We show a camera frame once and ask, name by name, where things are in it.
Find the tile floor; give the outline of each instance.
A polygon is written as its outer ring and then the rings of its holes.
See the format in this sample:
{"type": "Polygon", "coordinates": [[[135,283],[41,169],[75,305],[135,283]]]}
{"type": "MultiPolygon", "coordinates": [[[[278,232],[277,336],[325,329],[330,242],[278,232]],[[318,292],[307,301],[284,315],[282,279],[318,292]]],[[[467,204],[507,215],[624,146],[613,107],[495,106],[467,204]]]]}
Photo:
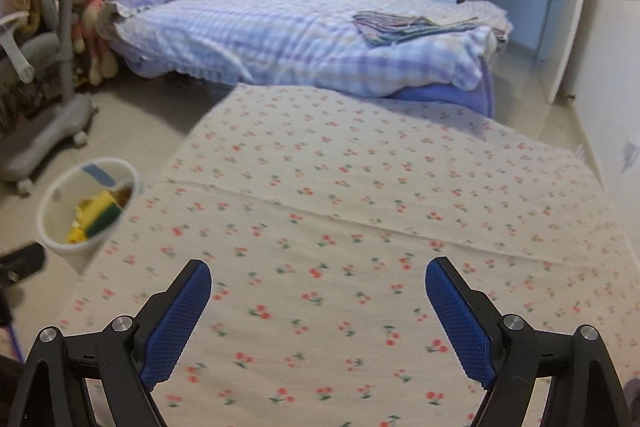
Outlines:
{"type": "MultiPolygon", "coordinates": [[[[575,150],[582,142],[580,127],[566,104],[547,105],[531,74],[530,57],[507,53],[495,67],[497,120],[527,136],[575,150]]],[[[63,144],[34,179],[36,190],[22,199],[0,183],[0,251],[37,239],[34,216],[47,186],[63,171],[100,156],[118,156],[138,169],[143,182],[153,181],[184,136],[228,90],[205,88],[180,76],[169,81],[142,80],[132,74],[108,82],[94,95],[100,113],[79,150],[63,144]]],[[[23,349],[49,325],[69,297],[78,274],[60,257],[47,257],[43,272],[14,287],[9,298],[23,349]]]]}

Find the plush toy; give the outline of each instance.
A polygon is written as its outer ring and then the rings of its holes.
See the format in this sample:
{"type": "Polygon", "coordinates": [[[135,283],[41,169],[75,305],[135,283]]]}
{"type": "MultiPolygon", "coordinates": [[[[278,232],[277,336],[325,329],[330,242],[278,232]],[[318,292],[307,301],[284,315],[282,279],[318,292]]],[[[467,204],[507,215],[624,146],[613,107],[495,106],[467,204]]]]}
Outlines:
{"type": "Polygon", "coordinates": [[[104,0],[74,0],[74,3],[81,9],[80,20],[73,27],[74,51],[81,54],[88,49],[91,58],[89,81],[97,86],[103,79],[118,74],[118,61],[95,28],[104,0]]]}

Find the silver screw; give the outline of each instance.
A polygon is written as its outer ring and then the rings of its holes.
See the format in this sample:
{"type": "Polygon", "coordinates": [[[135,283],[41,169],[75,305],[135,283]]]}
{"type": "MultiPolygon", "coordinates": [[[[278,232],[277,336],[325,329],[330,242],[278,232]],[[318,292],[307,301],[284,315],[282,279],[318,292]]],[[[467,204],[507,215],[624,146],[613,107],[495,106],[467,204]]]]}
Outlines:
{"type": "Polygon", "coordinates": [[[598,330],[593,326],[581,327],[580,334],[588,341],[594,341],[598,338],[598,330]]]}
{"type": "Polygon", "coordinates": [[[510,330],[520,331],[524,328],[524,320],[519,315],[507,315],[505,316],[504,325],[507,326],[510,330]]]}
{"type": "Polygon", "coordinates": [[[133,326],[133,320],[131,319],[131,317],[127,317],[127,315],[118,317],[111,323],[111,327],[115,331],[127,331],[132,326],[133,326]]]}
{"type": "Polygon", "coordinates": [[[40,333],[40,340],[44,343],[51,342],[58,336],[58,332],[53,328],[47,328],[40,333]]]}

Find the striped folded fabric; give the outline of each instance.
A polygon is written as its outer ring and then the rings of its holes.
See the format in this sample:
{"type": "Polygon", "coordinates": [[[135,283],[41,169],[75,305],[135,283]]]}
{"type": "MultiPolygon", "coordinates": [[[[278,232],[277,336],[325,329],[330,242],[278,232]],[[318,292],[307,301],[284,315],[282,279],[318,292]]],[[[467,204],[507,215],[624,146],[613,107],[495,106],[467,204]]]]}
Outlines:
{"type": "Polygon", "coordinates": [[[424,15],[394,15],[376,11],[360,11],[353,23],[369,46],[390,46],[418,37],[474,30],[481,24],[477,17],[450,22],[436,22],[424,15]]]}

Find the trash can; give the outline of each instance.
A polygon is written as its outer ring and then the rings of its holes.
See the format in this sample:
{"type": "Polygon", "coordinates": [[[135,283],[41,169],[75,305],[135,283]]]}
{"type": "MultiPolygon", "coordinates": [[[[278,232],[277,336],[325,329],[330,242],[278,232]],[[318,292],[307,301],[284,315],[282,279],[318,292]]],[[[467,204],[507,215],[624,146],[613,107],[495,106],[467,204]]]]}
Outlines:
{"type": "Polygon", "coordinates": [[[141,191],[137,171],[119,158],[98,158],[69,169],[49,187],[40,202],[36,226],[44,246],[63,257],[81,274],[141,191]],[[93,198],[125,182],[131,182],[132,191],[120,217],[87,241],[67,244],[66,238],[76,215],[76,206],[82,200],[93,198]]]}

